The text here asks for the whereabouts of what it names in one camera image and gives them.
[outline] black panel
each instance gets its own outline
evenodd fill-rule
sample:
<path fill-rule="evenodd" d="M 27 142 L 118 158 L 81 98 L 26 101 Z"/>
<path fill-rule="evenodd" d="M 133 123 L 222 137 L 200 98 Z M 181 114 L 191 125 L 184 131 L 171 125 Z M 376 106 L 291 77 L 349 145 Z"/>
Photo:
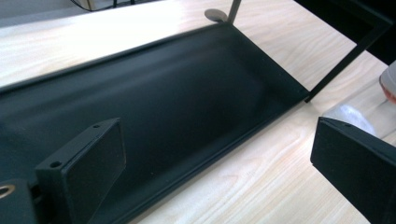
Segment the black panel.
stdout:
<path fill-rule="evenodd" d="M 311 161 L 372 223 L 396 223 L 396 147 L 319 118 Z"/>
<path fill-rule="evenodd" d="M 389 0 L 295 0 L 354 42 L 359 42 L 378 24 L 390 29 L 368 51 L 384 63 L 396 60 L 396 10 Z"/>
<path fill-rule="evenodd" d="M 308 91 L 229 23 L 0 91 L 0 180 L 120 118 L 127 165 L 93 223 L 126 221 L 297 105 Z"/>

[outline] wood grain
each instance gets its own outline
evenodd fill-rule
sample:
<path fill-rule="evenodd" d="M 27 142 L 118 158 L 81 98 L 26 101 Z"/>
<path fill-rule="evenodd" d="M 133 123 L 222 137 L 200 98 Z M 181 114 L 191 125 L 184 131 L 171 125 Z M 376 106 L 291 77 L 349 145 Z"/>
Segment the wood grain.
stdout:
<path fill-rule="evenodd" d="M 208 24 L 231 0 L 167 0 L 0 30 L 0 86 Z M 235 26 L 309 90 L 354 46 L 291 0 L 243 1 Z M 363 53 L 301 103 L 131 223 L 368 223 L 312 166 L 318 116 L 378 78 Z"/>

